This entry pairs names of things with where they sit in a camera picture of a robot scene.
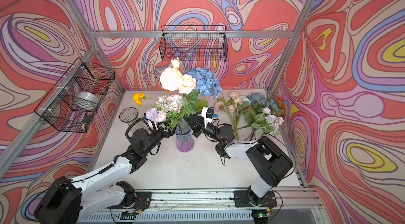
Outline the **blue purple glass vase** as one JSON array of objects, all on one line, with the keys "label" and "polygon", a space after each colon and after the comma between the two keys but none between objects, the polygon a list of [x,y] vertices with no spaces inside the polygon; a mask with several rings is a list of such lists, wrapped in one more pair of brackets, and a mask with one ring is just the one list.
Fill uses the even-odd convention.
[{"label": "blue purple glass vase", "polygon": [[190,152],[194,147],[194,139],[189,124],[182,120],[176,127],[176,147],[180,152]]}]

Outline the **white purple mixed bouquet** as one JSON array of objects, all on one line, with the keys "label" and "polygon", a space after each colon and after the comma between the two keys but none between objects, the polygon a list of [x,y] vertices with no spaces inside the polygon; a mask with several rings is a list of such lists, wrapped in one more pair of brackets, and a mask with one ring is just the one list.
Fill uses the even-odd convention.
[{"label": "white purple mixed bouquet", "polygon": [[189,114],[189,101],[186,97],[174,94],[160,96],[156,103],[147,110],[146,119],[155,124],[165,124],[169,129],[175,129],[183,117]]}]

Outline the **clear ribbed glass vase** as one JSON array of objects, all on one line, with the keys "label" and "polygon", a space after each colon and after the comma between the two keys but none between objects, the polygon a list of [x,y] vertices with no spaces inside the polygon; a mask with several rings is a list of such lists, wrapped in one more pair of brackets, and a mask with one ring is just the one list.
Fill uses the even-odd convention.
[{"label": "clear ribbed glass vase", "polygon": [[121,111],[119,114],[119,119],[121,122],[131,126],[138,119],[138,115],[139,111],[137,108],[129,107]]}]

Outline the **blue hydrangea flower stem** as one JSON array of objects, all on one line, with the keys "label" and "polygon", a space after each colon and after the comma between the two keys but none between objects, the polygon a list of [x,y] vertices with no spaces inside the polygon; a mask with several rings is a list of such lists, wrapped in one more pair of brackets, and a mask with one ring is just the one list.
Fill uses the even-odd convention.
[{"label": "blue hydrangea flower stem", "polygon": [[198,67],[187,71],[186,74],[196,79],[195,90],[203,97],[217,99],[222,92],[220,81],[211,71]]}]

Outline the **orange poppy flower stem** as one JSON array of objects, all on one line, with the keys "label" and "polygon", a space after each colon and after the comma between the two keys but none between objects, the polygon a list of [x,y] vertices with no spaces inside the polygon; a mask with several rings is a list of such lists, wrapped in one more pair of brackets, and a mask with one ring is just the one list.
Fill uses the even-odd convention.
[{"label": "orange poppy flower stem", "polygon": [[156,98],[146,96],[144,92],[133,94],[132,99],[135,102],[135,104],[139,107],[141,107],[142,103],[146,100],[155,100],[155,101],[157,100]]}]

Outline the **cream rose flower stem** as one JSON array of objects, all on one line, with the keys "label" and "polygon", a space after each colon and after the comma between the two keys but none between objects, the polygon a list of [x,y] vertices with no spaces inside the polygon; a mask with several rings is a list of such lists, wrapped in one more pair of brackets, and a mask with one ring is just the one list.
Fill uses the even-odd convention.
[{"label": "cream rose flower stem", "polygon": [[161,87],[167,92],[178,92],[178,95],[184,96],[189,101],[189,114],[194,114],[196,111],[195,102],[197,100],[196,79],[191,75],[183,74],[180,71],[180,59],[171,60],[171,65],[164,69],[160,76]]}]

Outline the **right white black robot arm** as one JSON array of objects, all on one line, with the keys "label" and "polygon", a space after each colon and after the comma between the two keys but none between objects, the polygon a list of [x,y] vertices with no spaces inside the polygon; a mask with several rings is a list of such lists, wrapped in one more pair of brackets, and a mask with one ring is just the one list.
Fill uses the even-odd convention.
[{"label": "right white black robot arm", "polygon": [[217,143],[215,149],[220,157],[247,159],[252,163],[258,173],[255,182],[247,189],[252,200],[263,198],[293,168],[291,158],[266,135],[256,141],[241,142],[235,140],[235,130],[230,124],[215,126],[209,118],[197,115],[184,117],[184,120],[194,136],[204,134]]}]

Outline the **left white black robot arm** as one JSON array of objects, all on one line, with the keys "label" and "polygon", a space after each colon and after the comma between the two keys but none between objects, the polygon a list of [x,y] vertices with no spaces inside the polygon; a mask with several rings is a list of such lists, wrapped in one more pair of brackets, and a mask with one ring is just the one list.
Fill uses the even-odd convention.
[{"label": "left white black robot arm", "polygon": [[132,207],[135,189],[122,178],[140,169],[153,148],[174,133],[173,129],[141,128],[127,134],[130,146],[109,164],[72,179],[56,179],[36,207],[35,218],[41,224],[75,224],[104,208]]}]

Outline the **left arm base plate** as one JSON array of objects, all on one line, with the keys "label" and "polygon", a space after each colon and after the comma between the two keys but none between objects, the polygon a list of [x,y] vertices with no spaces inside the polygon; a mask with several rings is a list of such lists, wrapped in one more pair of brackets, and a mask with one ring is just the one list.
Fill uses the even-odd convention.
[{"label": "left arm base plate", "polygon": [[122,203],[110,206],[108,209],[134,209],[145,210],[150,207],[152,192],[150,191],[136,191],[129,193],[124,197]]}]

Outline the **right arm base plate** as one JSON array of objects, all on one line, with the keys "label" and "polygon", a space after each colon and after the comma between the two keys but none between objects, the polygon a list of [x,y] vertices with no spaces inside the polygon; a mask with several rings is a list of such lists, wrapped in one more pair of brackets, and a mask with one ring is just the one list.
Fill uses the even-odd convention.
[{"label": "right arm base plate", "polygon": [[262,197],[257,196],[251,190],[236,190],[230,200],[234,201],[237,208],[265,207],[272,209],[278,205],[275,193],[272,190],[269,190]]}]

